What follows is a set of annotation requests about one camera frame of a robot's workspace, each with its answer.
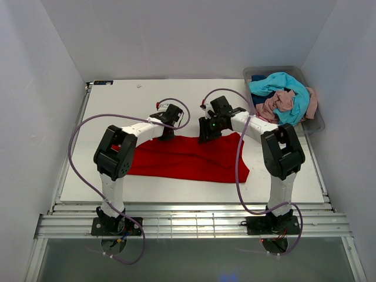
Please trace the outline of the red t shirt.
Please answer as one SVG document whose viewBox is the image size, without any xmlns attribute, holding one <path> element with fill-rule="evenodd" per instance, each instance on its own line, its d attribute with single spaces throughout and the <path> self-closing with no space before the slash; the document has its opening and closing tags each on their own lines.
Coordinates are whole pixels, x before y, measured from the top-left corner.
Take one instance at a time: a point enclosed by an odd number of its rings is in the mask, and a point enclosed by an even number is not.
<svg viewBox="0 0 376 282">
<path fill-rule="evenodd" d="M 207 143 L 198 137 L 154 138 L 135 150 L 131 164 L 120 171 L 138 176 L 166 177 L 216 183 L 236 182 L 240 135 L 232 133 Z"/>
</svg>

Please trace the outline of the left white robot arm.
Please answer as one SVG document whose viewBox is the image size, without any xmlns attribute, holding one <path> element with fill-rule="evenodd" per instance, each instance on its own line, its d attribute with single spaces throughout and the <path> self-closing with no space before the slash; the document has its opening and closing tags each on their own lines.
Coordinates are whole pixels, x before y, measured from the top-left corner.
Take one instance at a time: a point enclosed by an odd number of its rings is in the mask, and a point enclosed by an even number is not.
<svg viewBox="0 0 376 282">
<path fill-rule="evenodd" d="M 110 234 L 119 234 L 125 227 L 125 220 L 120 215 L 125 211 L 123 182 L 132 167 L 136 148 L 155 138 L 173 138 L 173 128 L 181 122 L 182 117 L 181 108 L 166 104 L 145 121 L 125 127 L 111 125 L 106 129 L 93 160 L 105 197 L 96 212 L 101 225 Z"/>
</svg>

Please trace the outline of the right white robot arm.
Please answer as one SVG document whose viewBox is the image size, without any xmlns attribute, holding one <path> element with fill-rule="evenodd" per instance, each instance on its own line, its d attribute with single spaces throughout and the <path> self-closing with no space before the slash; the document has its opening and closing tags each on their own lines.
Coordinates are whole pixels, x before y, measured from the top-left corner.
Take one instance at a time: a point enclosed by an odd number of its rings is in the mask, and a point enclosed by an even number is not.
<svg viewBox="0 0 376 282">
<path fill-rule="evenodd" d="M 305 154 L 294 126 L 265 122 L 241 107 L 233 108 L 225 96 L 200 106 L 205 115 L 199 119 L 199 141 L 221 137 L 224 130 L 238 132 L 261 144 L 264 165 L 271 176 L 270 197 L 263 212 L 250 212 L 241 225 L 247 234 L 299 234 L 301 228 L 293 215 L 292 192 Z"/>
</svg>

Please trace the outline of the pink t shirt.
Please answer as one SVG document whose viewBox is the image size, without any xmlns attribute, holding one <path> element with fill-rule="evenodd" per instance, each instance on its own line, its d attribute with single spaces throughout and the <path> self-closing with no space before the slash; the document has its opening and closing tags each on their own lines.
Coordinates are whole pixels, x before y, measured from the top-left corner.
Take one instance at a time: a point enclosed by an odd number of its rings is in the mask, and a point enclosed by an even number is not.
<svg viewBox="0 0 376 282">
<path fill-rule="evenodd" d="M 266 119 L 266 118 L 264 118 L 262 116 L 258 116 L 258 118 L 261 119 L 264 122 L 267 122 L 267 123 L 274 123 L 273 121 L 270 121 L 270 120 L 268 120 L 268 119 Z"/>
</svg>

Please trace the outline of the dark blue t shirt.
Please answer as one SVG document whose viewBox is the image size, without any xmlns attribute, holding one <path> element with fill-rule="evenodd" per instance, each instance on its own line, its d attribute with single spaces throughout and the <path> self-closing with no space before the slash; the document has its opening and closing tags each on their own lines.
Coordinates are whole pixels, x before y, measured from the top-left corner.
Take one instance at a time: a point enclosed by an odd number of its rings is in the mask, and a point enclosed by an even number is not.
<svg viewBox="0 0 376 282">
<path fill-rule="evenodd" d="M 252 82 L 257 82 L 257 81 L 260 81 L 260 80 L 264 80 L 266 79 L 267 77 L 264 76 L 264 75 L 252 75 L 251 76 L 251 81 Z M 267 96 L 259 96 L 257 94 L 254 94 L 253 92 L 251 93 L 251 98 L 252 98 L 252 101 L 255 105 L 258 105 L 258 104 L 263 104 L 267 99 L 271 98 L 272 96 L 274 95 L 274 92 L 270 92 Z"/>
</svg>

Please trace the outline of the turquoise t shirt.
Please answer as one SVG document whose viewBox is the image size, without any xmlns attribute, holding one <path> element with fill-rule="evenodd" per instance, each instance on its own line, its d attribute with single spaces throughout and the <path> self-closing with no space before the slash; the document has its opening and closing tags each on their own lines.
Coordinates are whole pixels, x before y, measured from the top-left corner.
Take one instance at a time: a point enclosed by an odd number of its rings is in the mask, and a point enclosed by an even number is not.
<svg viewBox="0 0 376 282">
<path fill-rule="evenodd" d="M 315 91 L 285 72 L 251 75 L 249 89 L 257 116 L 270 123 L 295 126 L 314 119 Z"/>
</svg>

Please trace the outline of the beige t shirt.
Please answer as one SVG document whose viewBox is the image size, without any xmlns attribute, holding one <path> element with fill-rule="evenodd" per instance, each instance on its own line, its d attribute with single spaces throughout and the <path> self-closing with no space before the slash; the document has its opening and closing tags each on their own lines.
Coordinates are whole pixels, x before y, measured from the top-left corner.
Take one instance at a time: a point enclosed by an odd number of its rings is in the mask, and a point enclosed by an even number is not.
<svg viewBox="0 0 376 282">
<path fill-rule="evenodd" d="M 303 114 L 303 117 L 300 120 L 301 122 L 307 119 L 314 119 L 315 112 L 318 108 L 318 100 L 315 91 L 308 87 L 306 87 L 306 89 L 310 95 L 310 103 L 305 114 Z M 296 94 L 293 90 L 289 90 L 287 88 L 274 92 L 274 95 L 267 99 L 263 104 L 255 105 L 256 115 L 273 121 L 275 124 L 282 124 L 283 122 L 281 118 L 275 113 L 275 111 L 279 110 L 281 113 L 288 113 L 290 115 L 294 109 L 293 98 L 295 95 Z M 292 124 L 292 122 L 289 120 L 284 123 Z"/>
</svg>

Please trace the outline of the blue label sticker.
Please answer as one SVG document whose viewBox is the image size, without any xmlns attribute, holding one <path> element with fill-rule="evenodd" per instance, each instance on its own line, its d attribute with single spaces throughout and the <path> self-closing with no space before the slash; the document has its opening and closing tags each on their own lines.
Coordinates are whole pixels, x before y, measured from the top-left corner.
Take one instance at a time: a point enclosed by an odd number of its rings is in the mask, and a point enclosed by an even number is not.
<svg viewBox="0 0 376 282">
<path fill-rule="evenodd" d="M 93 82 L 94 85 L 113 85 L 112 80 L 95 80 Z"/>
</svg>

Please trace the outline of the clear plastic bin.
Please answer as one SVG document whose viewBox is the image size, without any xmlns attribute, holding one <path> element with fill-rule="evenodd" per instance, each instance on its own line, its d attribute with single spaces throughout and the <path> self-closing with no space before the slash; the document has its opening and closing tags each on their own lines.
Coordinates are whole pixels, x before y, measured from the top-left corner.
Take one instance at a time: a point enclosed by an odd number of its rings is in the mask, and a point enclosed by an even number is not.
<svg viewBox="0 0 376 282">
<path fill-rule="evenodd" d="M 251 77 L 253 75 L 268 76 L 276 72 L 285 72 L 289 74 L 290 76 L 293 76 L 296 80 L 298 80 L 304 86 L 308 86 L 301 69 L 298 68 L 297 66 L 281 65 L 281 66 L 256 66 L 256 67 L 245 68 L 243 69 L 243 78 L 244 78 L 244 84 L 245 84 L 246 91 L 247 91 L 247 99 L 252 104 L 251 106 L 252 113 L 255 112 L 255 106 L 251 98 L 251 91 L 249 87 L 249 83 L 251 82 Z M 314 115 L 314 119 L 307 119 L 301 122 L 299 125 L 297 125 L 296 133 L 298 135 L 302 135 L 302 134 L 311 135 L 315 132 L 323 131 L 324 128 L 325 128 L 324 120 L 319 111 L 319 108 L 317 108 L 315 115 Z"/>
</svg>

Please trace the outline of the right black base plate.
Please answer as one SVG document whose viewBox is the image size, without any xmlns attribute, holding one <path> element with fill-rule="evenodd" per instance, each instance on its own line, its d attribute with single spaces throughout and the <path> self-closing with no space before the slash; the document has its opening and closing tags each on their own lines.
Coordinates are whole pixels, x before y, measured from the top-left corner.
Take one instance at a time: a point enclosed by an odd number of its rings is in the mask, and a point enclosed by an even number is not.
<svg viewBox="0 0 376 282">
<path fill-rule="evenodd" d="M 300 225 L 296 216 L 275 222 L 266 216 L 246 217 L 245 226 L 248 235 L 298 235 L 300 232 Z"/>
</svg>

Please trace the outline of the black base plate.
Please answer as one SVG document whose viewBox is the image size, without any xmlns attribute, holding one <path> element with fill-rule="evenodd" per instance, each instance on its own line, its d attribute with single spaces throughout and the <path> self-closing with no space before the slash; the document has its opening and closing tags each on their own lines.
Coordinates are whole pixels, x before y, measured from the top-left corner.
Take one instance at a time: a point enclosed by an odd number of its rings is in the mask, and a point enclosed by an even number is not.
<svg viewBox="0 0 376 282">
<path fill-rule="evenodd" d="M 90 231 L 92 236 L 141 236 L 139 225 L 129 219 L 101 219 L 95 217 Z"/>
<path fill-rule="evenodd" d="M 275 222 L 266 216 L 246 217 L 245 226 L 248 235 L 298 235 L 300 232 L 300 225 L 296 216 Z"/>
</svg>

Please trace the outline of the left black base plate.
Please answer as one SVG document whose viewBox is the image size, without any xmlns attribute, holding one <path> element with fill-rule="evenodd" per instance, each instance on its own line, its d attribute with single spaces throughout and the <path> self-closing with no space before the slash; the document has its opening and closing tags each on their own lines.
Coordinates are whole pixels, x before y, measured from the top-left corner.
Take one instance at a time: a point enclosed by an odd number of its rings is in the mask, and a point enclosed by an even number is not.
<svg viewBox="0 0 376 282">
<path fill-rule="evenodd" d="M 129 219 L 101 219 L 95 217 L 90 231 L 92 236 L 141 236 L 139 225 Z"/>
</svg>

